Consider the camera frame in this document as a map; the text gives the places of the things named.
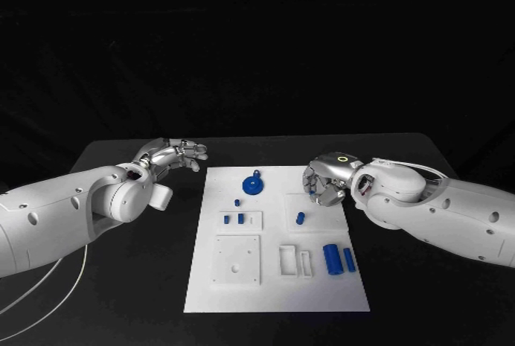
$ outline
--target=small blue piece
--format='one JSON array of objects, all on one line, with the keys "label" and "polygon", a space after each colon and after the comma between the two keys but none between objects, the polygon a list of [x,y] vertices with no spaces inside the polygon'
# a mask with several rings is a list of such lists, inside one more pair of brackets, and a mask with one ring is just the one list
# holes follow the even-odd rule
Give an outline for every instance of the small blue piece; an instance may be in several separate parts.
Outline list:
[{"label": "small blue piece", "polygon": [[254,175],[244,180],[244,192],[248,195],[257,195],[262,191],[262,180],[259,171],[254,170]]},{"label": "small blue piece", "polygon": [[349,248],[343,249],[343,255],[345,255],[345,260],[346,260],[346,266],[349,267],[349,272],[355,272],[356,267],[353,265],[352,253],[350,253]]},{"label": "small blue piece", "polygon": [[306,217],[306,214],[303,214],[303,212],[298,212],[298,215],[297,215],[297,225],[301,225],[303,224],[303,218]]},{"label": "small blue piece", "polygon": [[340,254],[337,253],[336,244],[327,244],[324,246],[324,263],[327,264],[327,272],[330,275],[343,273],[342,259]]}]

